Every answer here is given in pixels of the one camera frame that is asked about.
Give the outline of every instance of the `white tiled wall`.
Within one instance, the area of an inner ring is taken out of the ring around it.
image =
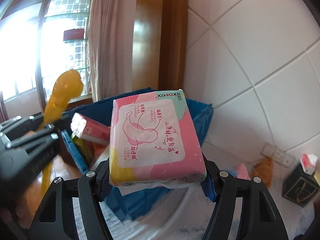
[[[215,108],[206,141],[249,163],[265,142],[320,157],[320,28],[304,2],[188,5],[184,89]]]

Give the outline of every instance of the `orange plush toy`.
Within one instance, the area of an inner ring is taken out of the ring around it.
[[[273,160],[271,158],[262,159],[254,167],[255,170],[252,171],[251,176],[259,176],[267,188],[270,188],[272,181]]]

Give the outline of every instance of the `sanitary pad package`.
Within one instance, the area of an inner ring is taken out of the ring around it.
[[[109,160],[109,182],[123,195],[203,181],[206,169],[183,91],[114,100]]]

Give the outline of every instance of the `tissue box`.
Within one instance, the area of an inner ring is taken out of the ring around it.
[[[303,172],[299,163],[282,186],[282,196],[299,206],[305,207],[315,195],[320,187],[313,176]]]
[[[318,157],[313,154],[303,154],[300,158],[300,163],[304,173],[312,175],[315,172],[317,160]]]

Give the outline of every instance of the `black tissue box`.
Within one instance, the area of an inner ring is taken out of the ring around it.
[[[299,206],[305,207],[319,190],[320,187],[313,175],[304,173],[301,163],[299,163],[284,181],[282,196]]]

